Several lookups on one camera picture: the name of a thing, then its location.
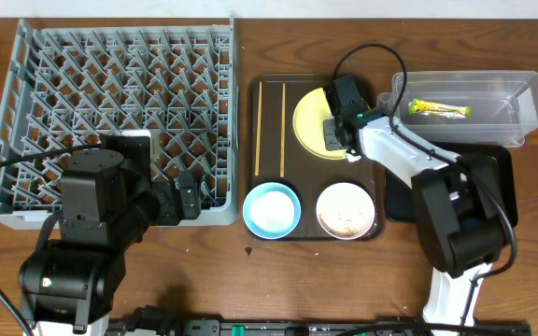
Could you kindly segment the yellow green snack wrapper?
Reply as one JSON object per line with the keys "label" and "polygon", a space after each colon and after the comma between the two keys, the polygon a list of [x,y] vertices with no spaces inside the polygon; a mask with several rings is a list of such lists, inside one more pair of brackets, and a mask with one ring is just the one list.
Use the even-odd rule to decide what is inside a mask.
{"label": "yellow green snack wrapper", "polygon": [[410,115],[444,117],[447,119],[468,119],[471,117],[469,106],[446,105],[435,102],[413,99],[408,104]]}

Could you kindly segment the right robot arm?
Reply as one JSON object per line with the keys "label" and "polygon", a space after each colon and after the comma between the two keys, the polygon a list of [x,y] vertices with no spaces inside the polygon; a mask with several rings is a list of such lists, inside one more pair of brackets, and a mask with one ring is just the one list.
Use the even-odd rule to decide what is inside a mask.
{"label": "right robot arm", "polygon": [[375,161],[410,188],[418,239],[433,267],[424,321],[439,332],[473,329],[479,286],[517,257],[495,164],[443,150],[393,113],[369,107],[353,77],[333,80],[323,94],[331,112],[322,123],[327,150]]}

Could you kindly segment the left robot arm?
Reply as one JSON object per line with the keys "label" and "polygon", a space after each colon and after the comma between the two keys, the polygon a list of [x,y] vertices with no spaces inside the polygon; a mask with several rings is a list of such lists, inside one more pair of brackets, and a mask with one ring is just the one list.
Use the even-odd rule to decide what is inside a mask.
{"label": "left robot arm", "polygon": [[43,223],[19,271],[27,334],[102,335],[126,274],[125,252],[151,226],[201,215],[200,176],[151,178],[149,135],[103,135],[69,157],[62,208]]}

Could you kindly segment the white pink bowl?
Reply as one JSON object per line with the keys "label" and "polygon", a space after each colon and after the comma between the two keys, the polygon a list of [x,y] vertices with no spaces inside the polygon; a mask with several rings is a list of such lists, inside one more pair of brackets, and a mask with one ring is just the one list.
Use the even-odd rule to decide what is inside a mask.
{"label": "white pink bowl", "polygon": [[339,240],[355,240],[376,226],[373,197],[357,184],[340,182],[327,187],[316,202],[320,227]]}

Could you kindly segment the white napkin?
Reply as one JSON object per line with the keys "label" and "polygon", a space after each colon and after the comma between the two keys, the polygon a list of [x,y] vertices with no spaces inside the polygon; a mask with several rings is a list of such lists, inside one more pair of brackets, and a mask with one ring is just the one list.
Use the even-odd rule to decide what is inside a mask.
{"label": "white napkin", "polygon": [[356,162],[356,161],[359,161],[362,159],[362,155],[356,155],[356,154],[350,154],[350,153],[347,153],[347,160],[352,163],[352,162]]}

